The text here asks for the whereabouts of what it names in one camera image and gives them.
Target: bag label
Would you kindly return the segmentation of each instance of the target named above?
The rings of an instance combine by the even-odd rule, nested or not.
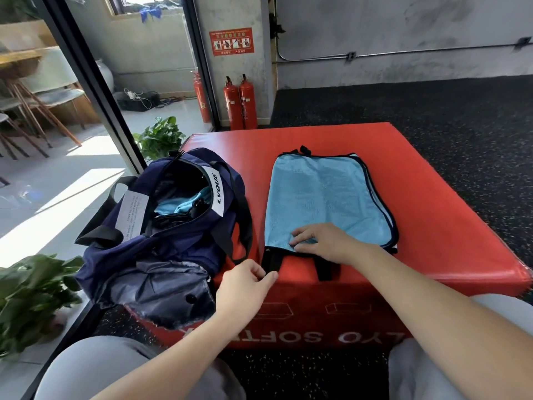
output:
[[[122,198],[115,228],[124,235],[123,242],[141,234],[142,221],[148,204],[148,195],[126,191]]]
[[[209,176],[211,187],[213,188],[213,204],[211,209],[214,210],[220,217],[224,216],[224,189],[222,186],[222,178],[220,173],[208,166],[202,166]]]

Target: red fire extinguisher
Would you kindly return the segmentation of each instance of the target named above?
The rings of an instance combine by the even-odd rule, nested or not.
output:
[[[198,99],[198,105],[200,105],[200,113],[202,114],[203,123],[211,123],[211,118],[209,116],[209,109],[207,109],[205,94],[203,93],[202,80],[200,79],[200,73],[197,71],[192,71],[194,74],[194,86],[196,92],[196,98]]]
[[[239,88],[232,84],[228,76],[226,76],[224,98],[226,99],[226,108],[228,108],[228,116],[230,117],[230,130],[238,131],[244,129],[243,108],[240,106]]]
[[[246,80],[246,74],[239,86],[240,101],[243,105],[244,129],[257,129],[257,112],[255,111],[254,86]]]

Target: potted plant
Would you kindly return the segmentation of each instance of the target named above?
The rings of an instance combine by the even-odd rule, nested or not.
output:
[[[21,353],[57,328],[57,311],[81,303],[74,274],[79,256],[31,255],[0,268],[0,357]]]
[[[167,157],[169,151],[179,150],[185,135],[176,124],[176,117],[156,118],[156,124],[147,127],[142,134],[134,133],[133,139],[139,145],[142,156],[147,160]]]

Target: hand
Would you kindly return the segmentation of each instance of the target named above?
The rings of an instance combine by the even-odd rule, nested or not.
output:
[[[222,277],[216,315],[235,323],[237,333],[240,332],[257,314],[277,279],[276,271],[265,275],[264,269],[253,260],[237,265]]]
[[[297,253],[314,254],[337,264],[354,265],[354,253],[358,248],[368,246],[347,235],[332,223],[317,223],[298,227],[291,233],[294,238],[289,242]],[[314,238],[317,242],[304,241]]]

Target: red sign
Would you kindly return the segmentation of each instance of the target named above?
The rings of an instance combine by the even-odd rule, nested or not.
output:
[[[214,56],[254,53],[254,38],[251,28],[211,31],[209,36]]]

